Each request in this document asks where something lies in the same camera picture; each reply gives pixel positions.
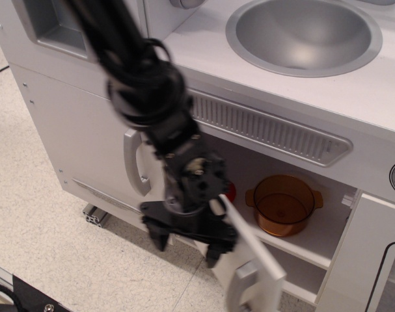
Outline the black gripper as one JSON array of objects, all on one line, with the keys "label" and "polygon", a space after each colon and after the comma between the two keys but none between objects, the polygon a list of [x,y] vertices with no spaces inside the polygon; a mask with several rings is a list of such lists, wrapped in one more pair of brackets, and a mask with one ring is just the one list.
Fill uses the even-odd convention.
[{"label": "black gripper", "polygon": [[231,252],[238,240],[235,228],[226,221],[226,206],[222,214],[215,214],[208,203],[191,213],[175,212],[163,201],[141,204],[143,223],[149,230],[156,248],[163,252],[169,235],[177,234],[208,245],[206,264],[214,268],[222,254]]}]

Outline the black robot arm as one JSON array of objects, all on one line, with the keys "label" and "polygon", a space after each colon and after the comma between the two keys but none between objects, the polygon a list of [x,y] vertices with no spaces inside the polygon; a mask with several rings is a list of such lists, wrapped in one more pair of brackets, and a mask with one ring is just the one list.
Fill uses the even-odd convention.
[{"label": "black robot arm", "polygon": [[163,162],[167,180],[163,201],[141,204],[143,222],[156,247],[170,234],[207,245],[215,267],[234,249],[236,230],[210,207],[229,190],[225,161],[202,138],[191,115],[193,99],[170,58],[160,59],[159,40],[144,38],[122,1],[67,1],[107,74],[107,92],[116,113],[145,134]]}]

